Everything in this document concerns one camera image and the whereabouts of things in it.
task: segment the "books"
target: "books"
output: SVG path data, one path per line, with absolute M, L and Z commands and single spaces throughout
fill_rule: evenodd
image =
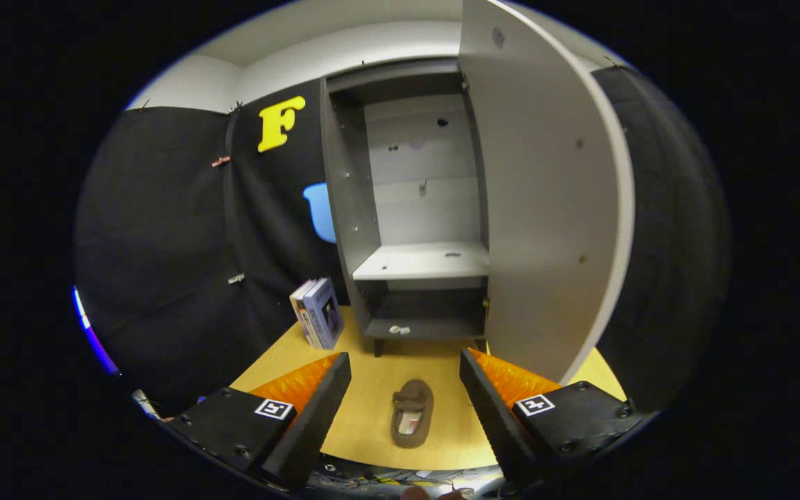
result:
M 310 336 L 313 327 L 310 325 L 307 307 L 304 305 L 305 292 L 316 282 L 315 279 L 308 279 L 308 281 L 305 281 L 304 285 L 301 285 L 301 287 L 298 287 L 298 289 L 289 295 L 289 302 L 292 304 L 292 309 L 295 310 L 295 317 L 297 317 L 298 322 L 301 323 L 301 331 L 304 332 L 304 338 L 308 339 L 308 344 L 315 349 L 323 349 L 319 344 L 314 344 L 314 339 Z
M 290 300 L 308 344 L 315 349 L 335 349 L 344 330 L 344 320 L 331 279 L 305 282 L 290 295 Z

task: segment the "cabinet door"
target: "cabinet door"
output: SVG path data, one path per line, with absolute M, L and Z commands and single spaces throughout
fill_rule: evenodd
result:
M 568 383 L 628 267 L 628 147 L 606 95 L 552 35 L 493 0 L 464 0 L 462 22 L 490 228 L 486 338 L 493 355 Z

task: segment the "wooden surface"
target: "wooden surface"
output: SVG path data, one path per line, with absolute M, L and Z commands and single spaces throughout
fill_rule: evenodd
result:
M 335 351 L 308 345 L 296 323 L 231 387 L 252 390 L 277 376 L 336 351 L 350 355 L 351 383 L 321 452 L 356 462 L 397 469 L 463 469 L 495 465 L 490 444 L 465 387 L 458 379 L 458 354 L 473 341 L 388 342 L 381 358 L 372 355 L 372 340 L 362 339 L 350 307 L 343 306 L 345 329 Z M 625 399 L 603 358 L 594 352 L 575 380 L 589 380 Z M 410 379 L 425 380 L 434 392 L 434 415 L 425 443 L 401 449 L 390 436 L 391 396 Z

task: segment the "cabinet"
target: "cabinet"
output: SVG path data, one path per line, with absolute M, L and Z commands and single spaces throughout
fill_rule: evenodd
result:
M 523 14 L 464 0 L 462 27 L 457 58 L 321 80 L 351 306 L 366 338 L 488 338 L 564 383 L 628 264 L 622 128 L 575 56 Z

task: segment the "slipper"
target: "slipper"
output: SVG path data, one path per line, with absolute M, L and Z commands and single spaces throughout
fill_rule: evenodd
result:
M 403 384 L 394 393 L 394 417 L 391 419 L 391 436 L 398 447 L 418 447 L 428 437 L 431 413 L 434 411 L 434 393 L 421 380 Z

